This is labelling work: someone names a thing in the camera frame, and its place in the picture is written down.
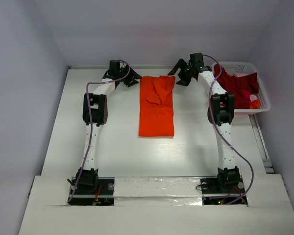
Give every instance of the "red clothing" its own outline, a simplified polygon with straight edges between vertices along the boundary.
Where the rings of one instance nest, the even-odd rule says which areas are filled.
[[[220,73],[219,65],[215,65],[215,76]],[[250,99],[246,96],[246,91],[250,94],[258,94],[259,84],[257,81],[257,73],[253,73],[244,77],[236,77],[229,75],[222,68],[221,76],[218,78],[220,85],[229,93],[235,95],[236,109],[249,109]]]
[[[174,136],[174,76],[141,79],[139,136]]]

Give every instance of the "white table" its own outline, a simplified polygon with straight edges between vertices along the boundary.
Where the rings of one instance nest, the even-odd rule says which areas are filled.
[[[159,76],[169,70],[136,71]],[[255,171],[247,194],[249,207],[202,206],[201,194],[195,190],[196,178],[183,178],[176,185],[170,178],[133,178],[217,174],[216,136],[207,120],[208,95],[195,81],[173,90],[173,138],[138,137],[140,87],[120,84],[108,97],[108,122],[100,137],[98,164],[101,177],[118,177],[116,195],[129,200],[118,201],[113,207],[68,206],[70,185],[66,179],[76,174],[84,150],[82,102],[86,83],[100,81],[104,72],[69,70],[43,172],[35,177],[21,235],[294,235],[294,212],[283,181],[280,175],[266,174],[248,116],[235,116],[231,136],[233,145]],[[235,158],[248,184],[250,169],[238,156]],[[198,206],[172,203],[197,199]]]
[[[136,70],[138,74],[160,76],[166,69]],[[69,70],[55,120],[42,175],[73,176],[81,163],[85,143],[82,105],[89,81],[100,81],[105,70]],[[98,150],[99,175],[121,176],[211,176],[217,174],[218,149],[215,132],[207,118],[208,94],[194,79],[188,87],[173,90],[173,138],[140,138],[140,85],[120,84],[108,97],[108,122]],[[236,115],[232,127],[233,145],[265,174],[248,115]],[[248,165],[236,157],[241,173]]]

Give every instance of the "plastic basket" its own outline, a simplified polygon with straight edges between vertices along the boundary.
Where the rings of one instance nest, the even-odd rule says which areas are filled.
[[[243,72],[246,74],[252,74],[256,72],[258,74],[255,66],[251,63],[246,63],[246,62],[219,62],[219,63],[229,75],[233,75],[235,72]],[[212,65],[213,72],[214,72],[215,65],[216,63]],[[256,114],[260,112],[269,111],[270,102],[259,74],[257,79],[259,83],[259,92],[257,94],[257,98],[260,101],[260,108],[259,109],[235,109],[234,112],[236,114],[252,115],[252,114]]]

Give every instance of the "folded orange cloth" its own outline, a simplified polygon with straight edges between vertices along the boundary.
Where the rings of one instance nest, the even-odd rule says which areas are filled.
[[[174,136],[174,76],[141,79],[139,136]]]

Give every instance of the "white wall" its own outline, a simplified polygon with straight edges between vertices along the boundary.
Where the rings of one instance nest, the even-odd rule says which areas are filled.
[[[258,119],[269,156],[294,209],[294,0],[282,0],[250,61],[264,80],[271,110]]]
[[[36,0],[69,65],[246,60],[279,0]]]
[[[67,66],[32,0],[0,0],[0,235],[17,234]]]

